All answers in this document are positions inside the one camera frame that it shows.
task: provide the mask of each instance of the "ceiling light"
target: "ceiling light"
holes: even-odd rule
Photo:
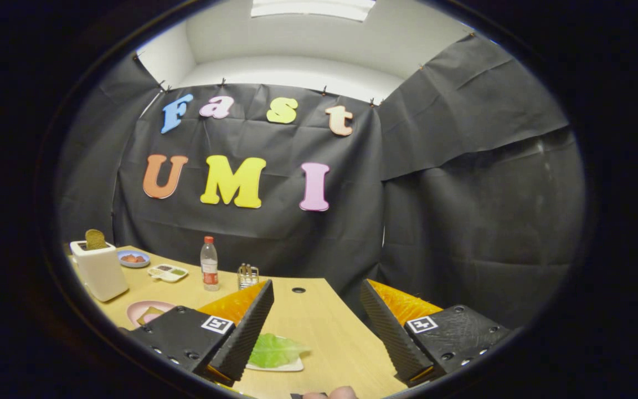
[[[250,17],[316,14],[363,22],[375,0],[253,0]]]

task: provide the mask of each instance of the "table surface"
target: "table surface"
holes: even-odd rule
[[[139,249],[120,247],[117,250]],[[91,295],[91,300],[116,326],[134,329],[127,318],[127,307],[136,301],[166,301],[197,309],[238,290],[235,273],[219,271],[220,289],[206,291],[199,266],[144,253],[150,256],[149,266],[126,268],[120,265],[129,291],[105,303]],[[160,263],[185,268],[188,275],[175,283],[151,278],[147,270]],[[73,265],[78,273],[78,266]],[[312,350],[301,355],[303,371],[245,369],[241,381],[233,384],[234,390],[258,399],[289,399],[291,393],[329,393],[334,388],[349,385],[357,397],[373,399],[406,389],[405,384],[395,378],[395,368],[383,343],[347,308],[326,280],[271,279],[275,300],[262,333],[291,338]],[[294,293],[294,287],[302,287],[306,292]]]

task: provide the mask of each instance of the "black backdrop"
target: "black backdrop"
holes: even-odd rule
[[[189,93],[179,126],[161,134],[162,109]],[[200,116],[215,96],[235,99],[230,115]],[[268,122],[274,98],[299,102],[290,124]],[[349,136],[329,130],[324,110],[336,105],[354,114]],[[166,199],[142,189],[150,154],[167,156],[159,185],[168,158],[188,157]],[[211,155],[228,157],[233,171],[247,157],[266,160],[259,209],[200,202]],[[61,159],[66,240],[96,228],[116,245],[198,264],[213,235],[220,270],[245,262],[265,275],[324,277],[364,321],[359,282],[374,278],[521,326],[564,278],[585,203],[577,145],[556,101],[506,51],[471,35],[376,107],[286,86],[159,93],[129,56],[91,94]],[[303,162],[331,168],[326,212],[299,208]]]
[[[162,109],[188,93],[193,100],[181,123],[161,134]],[[235,100],[230,115],[200,116],[198,110],[215,96]],[[275,98],[299,102],[294,121],[268,122],[266,112]],[[353,114],[347,121],[353,129],[349,136],[329,129],[325,110],[337,105]],[[188,157],[177,189],[168,198],[155,199],[142,190],[149,154]],[[261,207],[200,202],[209,169],[206,159],[213,155],[227,157],[234,172],[248,157],[266,161],[259,182]],[[304,162],[330,167],[325,212],[299,208],[305,191]],[[170,170],[167,159],[159,171],[159,185],[166,184]],[[364,101],[253,84],[174,90],[147,109],[124,149],[117,174],[115,242],[198,265],[203,237],[211,235],[220,270],[235,271],[240,263],[251,263],[263,275],[324,277],[355,313],[362,314],[358,284],[364,277],[375,277],[383,233],[379,170],[378,112]]]
[[[489,40],[466,38],[380,106],[380,278],[508,328],[536,315],[579,244],[583,166],[545,87]]]

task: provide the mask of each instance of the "lettuce leaf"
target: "lettuce leaf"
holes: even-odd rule
[[[274,334],[261,334],[250,354],[251,364],[264,369],[284,366],[296,361],[299,354],[311,349],[289,338],[280,338]]]

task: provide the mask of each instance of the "ceiling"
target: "ceiling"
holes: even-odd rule
[[[261,55],[324,58],[408,78],[420,64],[470,33],[416,0],[378,0],[361,23],[288,15],[250,18],[253,0],[225,0],[187,20],[198,64]]]

